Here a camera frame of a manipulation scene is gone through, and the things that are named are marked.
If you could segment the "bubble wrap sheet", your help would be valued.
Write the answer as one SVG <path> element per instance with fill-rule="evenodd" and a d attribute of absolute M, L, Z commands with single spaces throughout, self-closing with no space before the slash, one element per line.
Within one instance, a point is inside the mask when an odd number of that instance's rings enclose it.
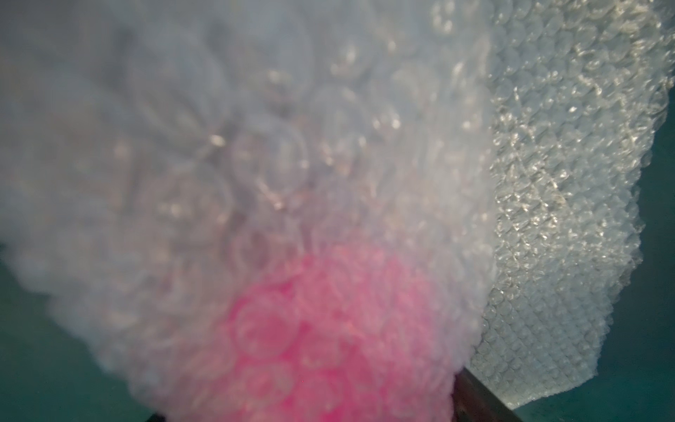
<path fill-rule="evenodd" d="M 205 421 L 247 288 L 380 247 L 436 286 L 452 392 L 527 404 L 596 375 L 673 48 L 671 1 L 4 1 L 7 263 Z"/>

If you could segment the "pink plastic wine glass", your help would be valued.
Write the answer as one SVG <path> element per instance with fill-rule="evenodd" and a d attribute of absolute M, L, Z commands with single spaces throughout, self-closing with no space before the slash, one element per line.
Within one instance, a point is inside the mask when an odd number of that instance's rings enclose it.
<path fill-rule="evenodd" d="M 247 288 L 216 325 L 229 372 L 205 421 L 448 421 L 453 368 L 436 286 L 380 247 L 308 253 Z"/>

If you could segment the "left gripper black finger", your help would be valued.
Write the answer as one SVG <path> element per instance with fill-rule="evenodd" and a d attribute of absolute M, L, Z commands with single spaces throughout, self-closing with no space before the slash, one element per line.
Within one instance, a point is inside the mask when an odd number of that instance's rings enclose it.
<path fill-rule="evenodd" d="M 462 369 L 455 378 L 452 403 L 453 421 L 521 422 L 514 411 L 467 369 Z"/>

